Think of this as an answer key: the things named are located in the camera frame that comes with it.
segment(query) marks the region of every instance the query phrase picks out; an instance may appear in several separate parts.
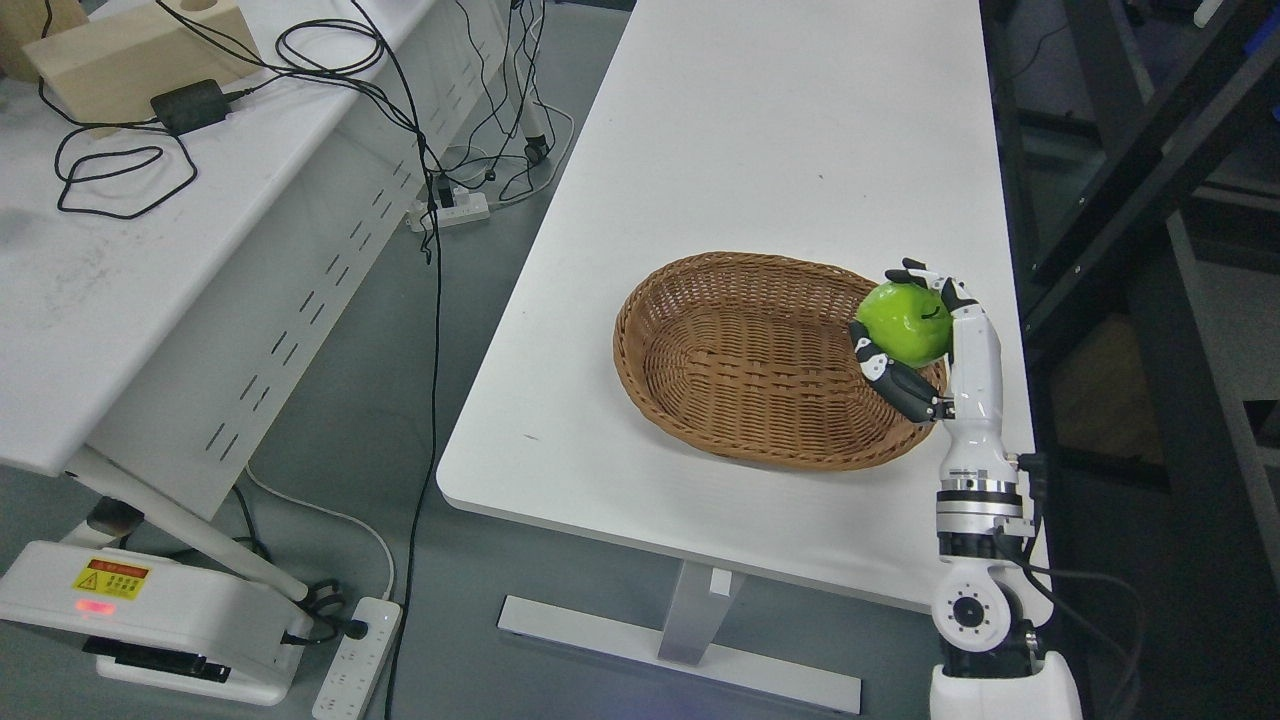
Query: red light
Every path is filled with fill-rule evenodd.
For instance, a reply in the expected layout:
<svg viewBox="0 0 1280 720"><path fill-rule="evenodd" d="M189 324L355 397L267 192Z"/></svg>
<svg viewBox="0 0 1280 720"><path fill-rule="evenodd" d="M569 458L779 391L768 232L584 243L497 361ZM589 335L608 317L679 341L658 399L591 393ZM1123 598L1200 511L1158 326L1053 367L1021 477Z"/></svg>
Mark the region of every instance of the red light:
<svg viewBox="0 0 1280 720"><path fill-rule="evenodd" d="M76 601L76 610L79 610L82 612L96 612L99 615L114 615L115 603L81 598Z"/></svg>

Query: desk leg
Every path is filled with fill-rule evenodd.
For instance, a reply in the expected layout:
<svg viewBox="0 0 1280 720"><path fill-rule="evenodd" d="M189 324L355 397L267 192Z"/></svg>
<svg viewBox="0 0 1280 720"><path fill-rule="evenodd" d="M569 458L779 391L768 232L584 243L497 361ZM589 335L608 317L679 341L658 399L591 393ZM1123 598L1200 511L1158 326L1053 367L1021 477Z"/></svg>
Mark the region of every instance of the desk leg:
<svg viewBox="0 0 1280 720"><path fill-rule="evenodd" d="M96 450L87 446L79 448L67 464L67 475L99 495L132 505L152 525L250 580L265 583L289 600L307 596L307 587L292 575L253 555L196 514L122 470ZM69 537L81 533L73 530Z"/></svg>
<svg viewBox="0 0 1280 720"><path fill-rule="evenodd" d="M671 593L658 657L685 665L701 662L745 579L741 573L685 560Z"/></svg>
<svg viewBox="0 0 1280 720"><path fill-rule="evenodd" d="M657 665L740 688L858 714L861 680L712 644L745 577L685 562L663 630L507 596L498 628L554 643Z"/></svg>

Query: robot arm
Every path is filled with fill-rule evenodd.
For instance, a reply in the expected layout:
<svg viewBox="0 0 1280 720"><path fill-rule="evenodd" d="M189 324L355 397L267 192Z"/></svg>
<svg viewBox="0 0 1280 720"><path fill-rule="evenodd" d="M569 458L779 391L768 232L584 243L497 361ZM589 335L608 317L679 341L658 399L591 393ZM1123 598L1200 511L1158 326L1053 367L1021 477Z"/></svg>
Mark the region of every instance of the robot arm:
<svg viewBox="0 0 1280 720"><path fill-rule="evenodd" d="M1002 439L1000 338L982 305L955 278L911 259L884 274L890 282L938 292L952 318L950 379L941 395L881 350L865 325L854 322L849 327L855 357L872 388L908 419L940 421L951 436L936 503L938 555L950 570L932 602L945 651L943 664L934 670L932 715L1080 717L1066 664L1057 653L1046 656L1036 628L1023 616L1019 591L992 574L1012 565L996 547L1001 534L1027 538L1036 533L1018 493L1019 462L1006 454ZM1064 700L1046 707L1050 697Z"/></svg>

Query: warning label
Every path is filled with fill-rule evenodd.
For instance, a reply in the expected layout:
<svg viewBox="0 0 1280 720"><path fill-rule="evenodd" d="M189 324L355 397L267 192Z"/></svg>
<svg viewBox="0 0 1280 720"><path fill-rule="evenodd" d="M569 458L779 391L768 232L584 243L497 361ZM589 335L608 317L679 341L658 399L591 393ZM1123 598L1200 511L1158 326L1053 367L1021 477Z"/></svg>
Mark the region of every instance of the warning label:
<svg viewBox="0 0 1280 720"><path fill-rule="evenodd" d="M111 560L97 557L88 561L72 583L73 589L134 600L142 585L147 580L148 568L137 565L122 565Z"/></svg>

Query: power adapter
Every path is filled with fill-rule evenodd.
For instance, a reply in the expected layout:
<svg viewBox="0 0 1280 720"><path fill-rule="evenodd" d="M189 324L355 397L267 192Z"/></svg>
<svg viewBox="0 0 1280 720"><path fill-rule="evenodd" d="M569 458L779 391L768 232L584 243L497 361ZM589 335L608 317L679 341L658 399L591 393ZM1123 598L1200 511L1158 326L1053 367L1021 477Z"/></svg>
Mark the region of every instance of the power adapter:
<svg viewBox="0 0 1280 720"><path fill-rule="evenodd" d="M223 122L232 111L232 100L243 97L247 92L223 94L212 79L202 79L178 90L151 99L151 109L156 119L173 135L184 135L193 129Z"/></svg>

